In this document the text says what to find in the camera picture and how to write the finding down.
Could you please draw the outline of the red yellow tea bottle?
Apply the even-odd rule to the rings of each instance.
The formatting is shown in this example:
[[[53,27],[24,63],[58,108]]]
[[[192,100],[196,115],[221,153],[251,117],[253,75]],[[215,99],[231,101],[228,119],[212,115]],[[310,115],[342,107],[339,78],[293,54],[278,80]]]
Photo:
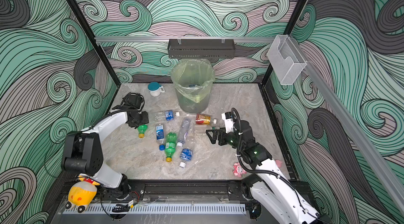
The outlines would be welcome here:
[[[216,125],[217,119],[212,118],[209,115],[197,114],[195,123],[196,123],[196,125]]]

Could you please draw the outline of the clear bottle green neck band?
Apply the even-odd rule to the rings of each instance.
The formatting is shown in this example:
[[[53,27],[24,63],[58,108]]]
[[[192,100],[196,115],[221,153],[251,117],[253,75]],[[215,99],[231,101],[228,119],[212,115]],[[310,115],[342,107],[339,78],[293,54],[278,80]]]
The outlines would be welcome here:
[[[196,135],[203,135],[206,133],[206,130],[220,129],[219,126],[210,126],[210,125],[195,125],[193,132]]]

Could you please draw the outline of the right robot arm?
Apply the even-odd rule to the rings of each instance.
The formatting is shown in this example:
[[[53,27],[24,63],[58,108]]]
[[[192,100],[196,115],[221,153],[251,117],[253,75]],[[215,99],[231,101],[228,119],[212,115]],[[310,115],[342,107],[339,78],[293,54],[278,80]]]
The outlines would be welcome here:
[[[324,217],[280,171],[270,152],[256,141],[248,121],[237,109],[222,114],[224,128],[206,130],[212,144],[230,145],[249,176],[242,181],[243,196],[264,207],[280,224],[325,224]]]

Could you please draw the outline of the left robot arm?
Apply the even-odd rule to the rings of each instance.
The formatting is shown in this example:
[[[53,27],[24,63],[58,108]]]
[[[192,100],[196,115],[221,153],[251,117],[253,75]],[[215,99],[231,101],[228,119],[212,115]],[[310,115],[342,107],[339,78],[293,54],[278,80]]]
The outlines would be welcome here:
[[[77,173],[80,178],[91,179],[105,188],[128,193],[127,176],[105,163],[102,142],[124,124],[134,129],[148,124],[148,112],[143,110],[144,105],[143,95],[128,93],[101,119],[80,131],[68,133],[62,154],[62,170]]]

